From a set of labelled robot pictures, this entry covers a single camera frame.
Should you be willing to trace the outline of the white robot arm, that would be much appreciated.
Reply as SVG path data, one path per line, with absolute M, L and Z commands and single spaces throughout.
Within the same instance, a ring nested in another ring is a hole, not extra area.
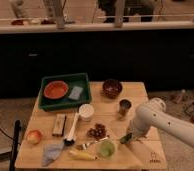
M 135 109 L 135 116 L 130 120 L 127 132 L 141 138 L 154 126 L 194 148 L 194 124 L 172 117 L 165 110 L 166 104 L 160 98 L 140 104 Z

